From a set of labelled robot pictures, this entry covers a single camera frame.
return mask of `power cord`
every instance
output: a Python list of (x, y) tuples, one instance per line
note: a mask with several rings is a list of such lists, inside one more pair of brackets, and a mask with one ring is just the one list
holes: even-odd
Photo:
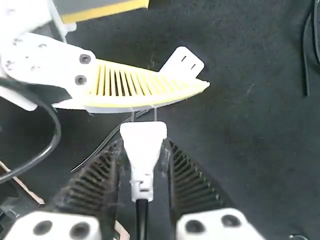
[(105, 139), (100, 143), (100, 145), (81, 163), (79, 163), (77, 166), (75, 166), (71, 173), (74, 173), (78, 170), (80, 170), (89, 160), (94, 158), (104, 147), (110, 142), (110, 140), (117, 134), (117, 132), (120, 130), (121, 124), (128, 123), (128, 122), (134, 122), (135, 119), (141, 117), (142, 115), (149, 112), (149, 109), (139, 111), (138, 113), (133, 112), (130, 117), (128, 117), (126, 120), (122, 121), (118, 126), (115, 127), (115, 129), (112, 130), (112, 132), (109, 133), (108, 136), (105, 137)]
[(29, 101), (37, 104), (39, 107), (42, 107), (52, 118), (54, 123), (54, 132), (50, 143), (40, 153), (32, 157), (26, 163), (1, 175), (0, 184), (3, 184), (6, 181), (9, 181), (12, 178), (17, 177), (18, 175), (23, 174), (29, 169), (33, 168), (35, 165), (40, 163), (42, 160), (44, 160), (48, 155), (52, 153), (52, 151), (57, 147), (61, 138), (61, 124), (56, 114), (56, 110), (50, 104), (46, 104), (43, 100), (41, 100), (39, 96), (34, 94), (32, 91), (28, 90), (20, 82), (14, 79), (4, 79), (0, 77), (0, 86), (15, 91), (20, 95), (24, 96)]
[(307, 31), (312, 19), (312, 35), (313, 35), (313, 49), (316, 56), (316, 60), (320, 65), (320, 51), (319, 51), (319, 40), (318, 40), (318, 4), (319, 0), (313, 0), (312, 8), (309, 15), (307, 16), (302, 33), (302, 61), (303, 61), (303, 70), (304, 70), (304, 84), (305, 84), (305, 95), (310, 96), (310, 83), (309, 83), (309, 70), (307, 62), (307, 47), (306, 47), (306, 38)]

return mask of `metal prong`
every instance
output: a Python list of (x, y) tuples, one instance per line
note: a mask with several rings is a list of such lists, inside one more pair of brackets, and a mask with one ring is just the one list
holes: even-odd
[(158, 109), (155, 107), (154, 109), (154, 121), (158, 121)]
[(131, 113), (131, 122), (133, 123), (135, 120), (136, 120), (136, 112), (133, 111), (133, 112)]

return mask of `yellow panel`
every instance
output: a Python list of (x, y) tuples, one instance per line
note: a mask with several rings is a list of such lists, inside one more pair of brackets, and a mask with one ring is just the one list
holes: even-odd
[[(97, 65), (99, 72), (96, 85), (99, 88), (95, 92), (94, 85), (91, 94), (88, 89), (81, 100), (84, 106), (106, 108), (109, 113), (176, 103), (202, 93), (210, 85), (196, 78), (184, 79), (178, 75), (170, 77), (111, 61), (97, 60)], [(101, 88), (105, 91), (104, 95), (100, 92)]]
[(122, 94), (122, 87), (121, 87), (121, 78), (120, 78), (120, 73), (119, 70), (115, 70), (115, 80), (116, 80), (116, 87), (118, 89), (118, 96), (123, 96)]
[(121, 75), (121, 80), (122, 80), (122, 84), (123, 84), (124, 95), (130, 96), (125, 72), (123, 70), (121, 70), (120, 75)]
[(133, 84), (133, 82), (132, 82), (132, 78), (131, 78), (130, 72), (126, 72), (126, 73), (125, 73), (125, 76), (126, 76), (126, 80), (127, 80), (127, 82), (128, 82), (128, 85), (129, 85), (129, 89), (130, 89), (131, 95), (132, 95), (132, 96), (137, 95), (137, 94), (136, 94), (135, 87), (134, 87), (134, 84)]
[(106, 66), (100, 66), (100, 73), (99, 73), (99, 87), (98, 87), (98, 95), (103, 96), (105, 94), (105, 73), (106, 73)]
[(110, 96), (110, 68), (105, 68), (104, 95)]
[(110, 68), (111, 96), (116, 96), (115, 70)]
[(134, 9), (148, 8), (149, 0), (128, 0), (125, 2), (114, 3), (102, 7), (92, 8), (61, 16), (65, 24), (100, 18), (112, 14), (127, 12)]

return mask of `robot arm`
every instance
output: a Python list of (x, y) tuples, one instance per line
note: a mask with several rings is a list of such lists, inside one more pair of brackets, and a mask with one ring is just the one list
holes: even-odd
[[(0, 77), (24, 84), (55, 86), (79, 100), (96, 76), (96, 57), (65, 42), (31, 32), (54, 22), (65, 41), (67, 27), (52, 0), (0, 0)], [(0, 96), (33, 111), (37, 105), (0, 87)]]
[[(131, 165), (133, 202), (153, 200), (153, 169), (157, 161), (166, 170), (169, 211), (176, 240), (264, 240), (197, 162), (172, 142), (165, 144), (167, 128), (163, 122), (125, 123), (120, 132), (123, 139), (110, 144), (77, 173), (47, 211), (33, 212), (19, 219), (5, 240), (22, 237), (29, 240), (113, 239), (119, 172), (125, 152)], [(139, 229), (137, 234), (138, 239), (147, 239)]]

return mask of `white bracket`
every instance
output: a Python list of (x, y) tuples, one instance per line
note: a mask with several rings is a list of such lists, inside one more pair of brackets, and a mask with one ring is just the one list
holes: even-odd
[(0, 0), (0, 55), (14, 38), (51, 20), (46, 0)]
[(265, 240), (234, 208), (186, 214), (176, 226), (177, 240)]
[[(33, 33), (26, 33), (7, 45), (0, 62), (13, 79), (63, 88), (77, 102), (81, 102), (97, 70), (96, 57), (91, 51)], [(0, 96), (19, 105), (20, 99), (14, 102), (15, 98), (8, 94), (0, 89)]]
[(196, 78), (205, 64), (185, 46), (179, 46), (159, 71), (162, 74), (180, 78)]
[(131, 164), (131, 199), (154, 199), (154, 168), (167, 126), (161, 121), (127, 122), (120, 126), (123, 145)]
[(100, 225), (92, 216), (34, 211), (18, 219), (5, 240), (101, 240)]

